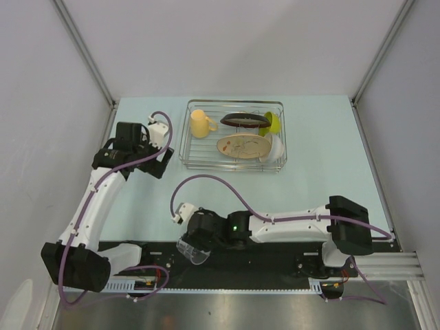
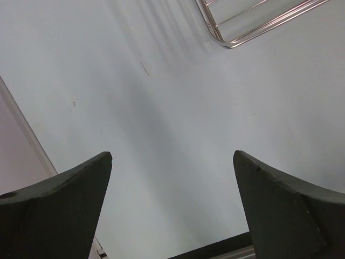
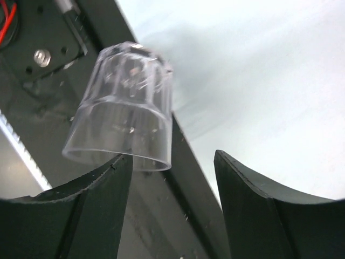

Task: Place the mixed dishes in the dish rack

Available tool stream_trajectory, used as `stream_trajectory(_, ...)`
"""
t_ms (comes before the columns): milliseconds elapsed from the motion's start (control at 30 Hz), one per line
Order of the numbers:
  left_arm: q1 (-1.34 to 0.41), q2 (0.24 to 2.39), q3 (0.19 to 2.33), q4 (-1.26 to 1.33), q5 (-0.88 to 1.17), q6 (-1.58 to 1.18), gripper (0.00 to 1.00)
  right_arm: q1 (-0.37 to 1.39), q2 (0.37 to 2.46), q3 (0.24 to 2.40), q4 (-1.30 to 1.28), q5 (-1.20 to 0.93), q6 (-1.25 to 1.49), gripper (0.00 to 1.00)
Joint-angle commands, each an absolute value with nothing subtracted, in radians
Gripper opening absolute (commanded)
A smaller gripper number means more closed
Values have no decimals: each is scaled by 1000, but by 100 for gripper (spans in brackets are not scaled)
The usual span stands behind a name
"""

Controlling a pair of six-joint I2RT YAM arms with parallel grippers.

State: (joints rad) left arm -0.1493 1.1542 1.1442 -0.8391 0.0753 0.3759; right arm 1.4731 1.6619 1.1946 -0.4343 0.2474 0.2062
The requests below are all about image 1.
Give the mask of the clear glass cup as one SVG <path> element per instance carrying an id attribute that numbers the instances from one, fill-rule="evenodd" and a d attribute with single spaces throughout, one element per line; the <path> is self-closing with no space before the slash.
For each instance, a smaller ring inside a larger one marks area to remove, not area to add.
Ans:
<path id="1" fill-rule="evenodd" d="M 198 250 L 181 239 L 178 240 L 176 248 L 179 253 L 188 259 L 193 265 L 202 265 L 210 256 L 210 252 Z"/>

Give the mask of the yellow mug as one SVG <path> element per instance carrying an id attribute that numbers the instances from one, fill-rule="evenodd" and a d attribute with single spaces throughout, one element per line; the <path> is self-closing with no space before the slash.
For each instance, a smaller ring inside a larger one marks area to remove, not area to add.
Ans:
<path id="1" fill-rule="evenodd" d="M 201 109 L 195 109 L 190 114 L 190 131 L 195 138 L 205 138 L 210 132 L 217 131 L 218 124 Z"/>

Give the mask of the metal wire dish rack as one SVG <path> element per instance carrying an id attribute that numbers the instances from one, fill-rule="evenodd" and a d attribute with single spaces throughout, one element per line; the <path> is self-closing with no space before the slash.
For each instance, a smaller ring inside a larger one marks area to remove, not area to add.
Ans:
<path id="1" fill-rule="evenodd" d="M 191 114 L 207 116 L 209 133 L 195 137 Z M 187 104 L 179 159 L 191 169 L 278 172 L 287 163 L 284 106 L 279 101 L 192 99 Z"/>

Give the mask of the beige bird pattern plate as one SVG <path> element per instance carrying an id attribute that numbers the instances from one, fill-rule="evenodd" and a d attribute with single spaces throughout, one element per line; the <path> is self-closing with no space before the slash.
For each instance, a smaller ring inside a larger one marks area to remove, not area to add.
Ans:
<path id="1" fill-rule="evenodd" d="M 270 152 L 271 144 L 253 133 L 236 133 L 222 137 L 217 141 L 217 150 L 232 158 L 255 159 Z"/>

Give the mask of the dark red rimmed plate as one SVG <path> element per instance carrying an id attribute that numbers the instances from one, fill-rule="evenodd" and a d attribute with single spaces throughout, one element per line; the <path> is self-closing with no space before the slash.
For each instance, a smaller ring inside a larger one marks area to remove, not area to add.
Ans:
<path id="1" fill-rule="evenodd" d="M 243 128 L 266 128 L 271 125 L 266 117 L 255 113 L 229 113 L 222 117 L 220 123 Z"/>

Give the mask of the white bowl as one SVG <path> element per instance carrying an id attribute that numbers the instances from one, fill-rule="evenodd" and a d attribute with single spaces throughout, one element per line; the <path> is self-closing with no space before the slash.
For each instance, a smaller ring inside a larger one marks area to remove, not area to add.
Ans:
<path id="1" fill-rule="evenodd" d="M 271 144 L 270 152 L 259 158 L 260 163 L 274 163 L 281 158 L 285 152 L 285 146 L 277 134 L 267 133 L 264 138 Z"/>

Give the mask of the yellow-green bowl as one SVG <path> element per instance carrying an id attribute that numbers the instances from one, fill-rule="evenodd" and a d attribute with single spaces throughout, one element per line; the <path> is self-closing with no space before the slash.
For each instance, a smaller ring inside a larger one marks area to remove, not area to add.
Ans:
<path id="1" fill-rule="evenodd" d="M 278 134 L 281 132 L 281 121 L 274 112 L 268 111 L 264 117 L 269 120 L 270 125 L 258 130 L 260 136 L 264 137 L 268 133 Z"/>

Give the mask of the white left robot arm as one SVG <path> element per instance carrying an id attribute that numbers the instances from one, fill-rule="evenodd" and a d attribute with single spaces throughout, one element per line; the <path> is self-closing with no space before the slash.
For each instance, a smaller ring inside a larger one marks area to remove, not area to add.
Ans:
<path id="1" fill-rule="evenodd" d="M 56 285 L 101 292 L 109 278 L 128 268 L 147 273 L 152 258 L 133 243 L 99 249 L 111 207 L 135 170 L 159 179 L 173 155 L 170 125 L 151 118 L 147 125 L 119 122 L 115 137 L 94 155 L 89 184 L 73 219 L 55 243 L 41 250 L 44 265 Z"/>

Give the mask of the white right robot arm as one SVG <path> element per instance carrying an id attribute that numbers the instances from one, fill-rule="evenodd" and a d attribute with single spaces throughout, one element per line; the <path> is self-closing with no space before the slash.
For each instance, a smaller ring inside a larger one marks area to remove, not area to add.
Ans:
<path id="1" fill-rule="evenodd" d="M 240 249 L 265 243 L 320 243 L 318 270 L 333 276 L 350 256 L 373 252 L 368 210 L 343 196 L 331 196 L 324 206 L 304 212 L 255 215 L 249 210 L 226 217 L 189 203 L 179 207 L 179 223 L 186 227 L 178 251 L 201 265 L 220 248 Z"/>

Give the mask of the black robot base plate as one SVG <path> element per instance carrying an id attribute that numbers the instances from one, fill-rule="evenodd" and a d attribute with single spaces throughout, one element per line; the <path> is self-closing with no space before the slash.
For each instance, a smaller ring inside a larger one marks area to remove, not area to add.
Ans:
<path id="1" fill-rule="evenodd" d="M 141 265 L 168 270 L 169 289 L 305 289 L 309 278 L 340 277 L 324 267 L 320 243 L 263 243 L 244 250 L 219 249 L 201 265 L 192 264 L 171 242 L 139 241 Z"/>

